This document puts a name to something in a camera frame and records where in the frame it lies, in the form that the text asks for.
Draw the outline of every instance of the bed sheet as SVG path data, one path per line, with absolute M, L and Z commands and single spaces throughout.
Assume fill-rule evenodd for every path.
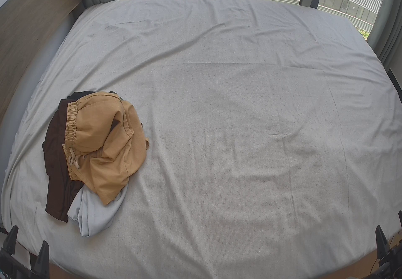
M 61 98 L 115 91 L 150 138 L 112 226 L 45 212 Z M 44 73 L 2 192 L 6 229 L 88 278 L 312 278 L 399 230 L 402 105 L 349 20 L 264 0 L 86 10 Z

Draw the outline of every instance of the mattress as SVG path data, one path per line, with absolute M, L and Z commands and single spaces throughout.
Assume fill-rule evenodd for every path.
M 61 98 L 114 91 L 150 139 L 112 226 L 45 212 L 41 144 Z M 312 278 L 399 230 L 402 105 L 349 20 L 264 0 L 86 10 L 15 136 L 6 229 L 88 278 Z

